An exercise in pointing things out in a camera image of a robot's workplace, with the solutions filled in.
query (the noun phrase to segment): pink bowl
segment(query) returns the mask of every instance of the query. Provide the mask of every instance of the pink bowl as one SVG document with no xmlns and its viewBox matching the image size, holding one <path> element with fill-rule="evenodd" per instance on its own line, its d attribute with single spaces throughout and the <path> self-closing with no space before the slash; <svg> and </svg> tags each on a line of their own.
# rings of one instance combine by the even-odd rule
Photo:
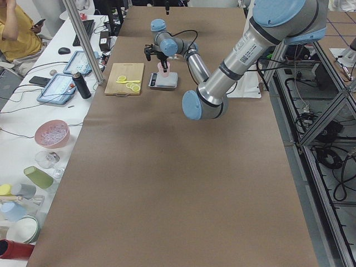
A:
<svg viewBox="0 0 356 267">
<path fill-rule="evenodd" d="M 47 149 L 64 147 L 70 137 L 68 124 L 61 120 L 47 121 L 34 134 L 34 140 Z"/>
</svg>

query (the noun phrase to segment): small robot arm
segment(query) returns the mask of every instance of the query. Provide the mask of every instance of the small robot arm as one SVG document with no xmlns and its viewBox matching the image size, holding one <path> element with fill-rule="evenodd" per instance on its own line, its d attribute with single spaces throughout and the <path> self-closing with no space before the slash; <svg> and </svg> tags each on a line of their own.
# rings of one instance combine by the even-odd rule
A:
<svg viewBox="0 0 356 267">
<path fill-rule="evenodd" d="M 328 0 L 255 0 L 249 29 L 212 74 L 200 57 L 197 45 L 173 37 L 162 19 L 151 23 L 154 38 L 151 53 L 162 53 L 165 59 L 178 53 L 187 60 L 199 85 L 183 96 L 186 117 L 191 120 L 218 118 L 228 109 L 226 92 L 270 46 L 282 41 L 286 45 L 305 44 L 323 38 L 327 11 Z"/>
</svg>

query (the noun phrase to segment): wooden cutting board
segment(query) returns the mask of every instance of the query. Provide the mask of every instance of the wooden cutting board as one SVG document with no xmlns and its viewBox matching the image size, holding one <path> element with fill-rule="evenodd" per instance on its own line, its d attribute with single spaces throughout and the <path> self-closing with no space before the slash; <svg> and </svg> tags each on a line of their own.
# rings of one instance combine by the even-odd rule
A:
<svg viewBox="0 0 356 267">
<path fill-rule="evenodd" d="M 126 84 L 120 84 L 116 81 L 119 76 L 125 75 L 128 81 L 140 80 L 141 83 L 137 84 L 141 87 L 144 67 L 143 63 L 114 63 L 104 93 L 106 95 L 139 95 L 141 90 L 133 92 L 126 87 Z"/>
</svg>

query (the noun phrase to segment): tablet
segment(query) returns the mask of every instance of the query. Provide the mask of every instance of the tablet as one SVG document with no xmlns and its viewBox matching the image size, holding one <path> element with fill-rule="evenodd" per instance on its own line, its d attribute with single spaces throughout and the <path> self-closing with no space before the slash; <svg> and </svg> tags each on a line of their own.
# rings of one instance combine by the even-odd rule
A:
<svg viewBox="0 0 356 267">
<path fill-rule="evenodd" d="M 76 90 L 71 75 L 55 74 L 37 97 L 38 102 L 64 105 Z"/>
<path fill-rule="evenodd" d="M 99 53 L 94 52 L 96 59 L 99 58 Z M 68 61 L 65 69 L 63 70 L 64 74 L 72 74 L 72 71 L 77 70 L 82 75 L 88 75 L 91 72 L 91 66 L 85 55 L 84 51 L 75 51 L 71 59 Z"/>
</svg>

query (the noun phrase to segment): keyboard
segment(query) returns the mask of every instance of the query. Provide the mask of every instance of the keyboard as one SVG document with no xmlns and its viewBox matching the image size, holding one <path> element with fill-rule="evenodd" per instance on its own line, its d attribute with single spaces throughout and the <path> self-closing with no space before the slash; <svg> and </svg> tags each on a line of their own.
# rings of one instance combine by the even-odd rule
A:
<svg viewBox="0 0 356 267">
<path fill-rule="evenodd" d="M 84 29 L 88 35 L 88 38 L 90 40 L 91 34 L 93 34 L 93 29 L 94 29 L 94 19 L 89 19 L 87 21 L 82 21 L 84 25 Z M 80 41 L 78 38 L 78 35 L 74 38 L 73 41 L 73 46 L 80 46 Z"/>
</svg>

